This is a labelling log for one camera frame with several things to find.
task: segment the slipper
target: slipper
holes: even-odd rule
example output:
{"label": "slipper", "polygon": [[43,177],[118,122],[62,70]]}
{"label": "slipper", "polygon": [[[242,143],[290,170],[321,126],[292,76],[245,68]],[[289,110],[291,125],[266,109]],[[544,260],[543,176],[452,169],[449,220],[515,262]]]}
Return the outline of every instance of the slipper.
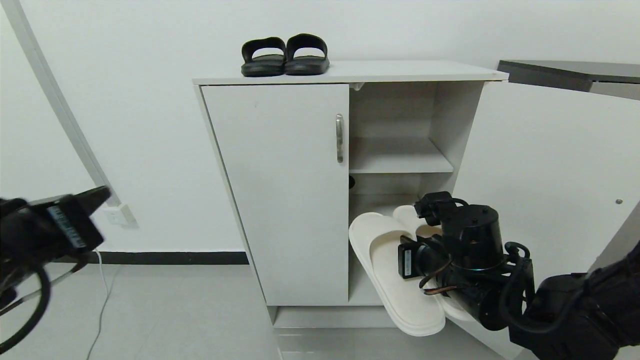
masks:
{"label": "slipper", "polygon": [[398,276],[401,235],[413,236],[396,219],[378,213],[364,213],[349,226],[353,252],[394,324],[412,336],[433,335],[444,328],[444,311],[436,298],[420,291],[419,278],[404,280]]}
{"label": "slipper", "polygon": [[[319,49],[324,56],[298,56],[296,51],[305,47]],[[329,59],[326,57],[326,43],[321,38],[311,34],[298,34],[287,41],[287,63],[284,72],[287,75],[320,75],[329,69]]]}
{"label": "slipper", "polygon": [[242,75],[248,78],[262,76],[278,76],[284,74],[285,56],[281,54],[269,54],[253,57],[259,49],[280,49],[286,53],[287,48],[281,38],[270,37],[247,41],[242,45],[242,57],[244,64],[241,67]]}
{"label": "slipper", "polygon": [[[442,235],[442,229],[440,229],[439,227],[427,225],[427,222],[423,218],[418,217],[418,214],[415,212],[415,208],[412,205],[398,206],[394,210],[393,217],[411,232],[413,240],[416,239],[416,235],[423,238],[428,238],[434,234]],[[437,288],[438,285],[436,283],[436,280],[432,279],[427,282],[425,288],[427,287]],[[444,309],[445,313],[447,313],[451,317],[462,321],[476,320],[452,298],[440,294],[431,296],[436,298],[438,303],[440,303],[440,305]]]}

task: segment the gray floor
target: gray floor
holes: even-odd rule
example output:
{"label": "gray floor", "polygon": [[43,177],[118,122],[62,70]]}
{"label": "gray floor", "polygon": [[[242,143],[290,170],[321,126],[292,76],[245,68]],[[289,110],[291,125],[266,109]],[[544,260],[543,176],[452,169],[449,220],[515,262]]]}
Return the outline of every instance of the gray floor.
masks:
{"label": "gray floor", "polygon": [[[68,264],[51,264],[51,276]],[[113,292],[92,359],[501,359],[448,323],[427,338],[397,329],[275,331],[249,266],[105,265]],[[25,288],[34,288],[32,279]],[[104,285],[89,265],[53,289],[39,326],[3,360],[84,360],[97,331]],[[0,320],[6,338],[35,304]]]}

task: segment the black baseboard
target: black baseboard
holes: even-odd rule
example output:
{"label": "black baseboard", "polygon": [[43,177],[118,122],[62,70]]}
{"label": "black baseboard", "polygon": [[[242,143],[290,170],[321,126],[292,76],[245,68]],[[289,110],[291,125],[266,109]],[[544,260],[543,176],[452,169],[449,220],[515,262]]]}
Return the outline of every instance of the black baseboard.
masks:
{"label": "black baseboard", "polygon": [[[102,263],[126,265],[247,265],[246,253],[238,252],[104,252]],[[75,263],[70,257],[56,263]],[[97,264],[98,255],[92,252],[89,263]]]}

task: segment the metal handle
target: metal handle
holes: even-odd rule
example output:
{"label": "metal handle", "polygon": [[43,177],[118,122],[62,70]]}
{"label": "metal handle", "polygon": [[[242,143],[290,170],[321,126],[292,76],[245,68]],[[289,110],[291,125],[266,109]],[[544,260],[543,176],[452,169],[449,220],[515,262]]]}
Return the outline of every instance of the metal handle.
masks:
{"label": "metal handle", "polygon": [[344,161],[344,138],[342,135],[342,114],[337,114],[335,116],[335,146],[338,155],[338,163],[342,163]]}

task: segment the power outlet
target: power outlet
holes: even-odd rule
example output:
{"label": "power outlet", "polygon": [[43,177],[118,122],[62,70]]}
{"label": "power outlet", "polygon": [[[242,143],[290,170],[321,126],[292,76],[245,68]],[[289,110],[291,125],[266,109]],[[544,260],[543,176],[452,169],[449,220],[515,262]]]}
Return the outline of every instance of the power outlet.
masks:
{"label": "power outlet", "polygon": [[114,225],[129,225],[136,222],[127,204],[106,206],[102,211],[107,216],[109,222]]}

